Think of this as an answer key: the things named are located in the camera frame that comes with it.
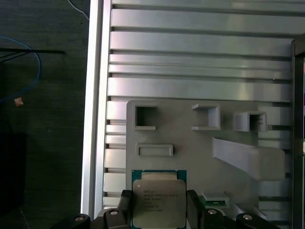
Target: dark gray carpet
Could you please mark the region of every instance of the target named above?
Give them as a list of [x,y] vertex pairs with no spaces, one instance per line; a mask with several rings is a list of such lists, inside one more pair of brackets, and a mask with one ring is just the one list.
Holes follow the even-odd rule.
[[[88,0],[73,2],[89,14]],[[66,52],[40,54],[41,79],[22,95],[23,106],[13,99],[0,104],[0,130],[7,123],[27,136],[22,210],[31,229],[47,229],[80,210],[88,28],[66,0],[0,0],[0,35]],[[0,39],[0,47],[20,46]],[[37,70],[33,54],[0,64],[0,98],[30,84]],[[1,217],[0,225],[28,228],[20,209]]]

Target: vertical metal frame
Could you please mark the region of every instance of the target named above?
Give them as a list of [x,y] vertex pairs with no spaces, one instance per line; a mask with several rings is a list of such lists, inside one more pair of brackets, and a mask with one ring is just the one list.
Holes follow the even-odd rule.
[[304,228],[304,57],[305,34],[292,41],[292,228]]
[[[102,193],[99,196],[96,191],[103,190],[110,5],[110,0],[91,0],[90,3],[81,177],[81,213],[90,217],[96,216],[96,207],[102,208]],[[95,206],[96,200],[101,205]]]
[[103,208],[104,197],[104,158],[106,150],[106,109],[107,109],[107,88],[109,77],[109,42],[111,35],[111,9],[112,1],[103,1],[103,18],[102,18],[102,48],[101,48],[101,67],[99,82],[99,110],[97,123],[97,143],[96,143],[96,168],[95,168],[95,193],[94,193],[94,218]]

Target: square holder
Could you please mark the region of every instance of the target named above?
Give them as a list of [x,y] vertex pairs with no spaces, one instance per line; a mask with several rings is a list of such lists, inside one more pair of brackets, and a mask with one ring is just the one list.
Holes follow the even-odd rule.
[[217,104],[196,104],[192,110],[208,113],[207,126],[192,126],[192,130],[220,130],[220,106]]

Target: small orange tag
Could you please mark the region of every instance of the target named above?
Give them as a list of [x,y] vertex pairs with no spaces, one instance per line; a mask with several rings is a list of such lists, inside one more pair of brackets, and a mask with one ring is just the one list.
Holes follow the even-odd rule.
[[23,105],[23,101],[22,101],[22,98],[21,98],[21,97],[15,99],[15,105],[16,105],[16,106],[21,106],[21,105]]

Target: blue cable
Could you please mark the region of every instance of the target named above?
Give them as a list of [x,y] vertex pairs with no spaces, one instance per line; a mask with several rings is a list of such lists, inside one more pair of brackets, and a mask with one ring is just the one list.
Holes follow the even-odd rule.
[[[0,38],[6,39],[6,40],[11,41],[11,42],[15,42],[17,44],[20,44],[20,45],[26,47],[27,49],[32,49],[28,45],[26,45],[22,42],[16,41],[14,39],[11,39],[11,38],[8,38],[8,37],[3,37],[3,36],[0,36]],[[36,79],[29,86],[23,88],[21,91],[16,92],[16,93],[14,93],[12,95],[9,95],[7,97],[4,97],[4,98],[0,98],[0,104],[5,102],[8,99],[16,98],[17,96],[21,95],[22,93],[29,91],[38,82],[38,80],[41,76],[41,60],[40,60],[39,56],[37,55],[37,53],[34,52],[34,54],[35,54],[35,56],[38,60],[38,73],[37,73]]]

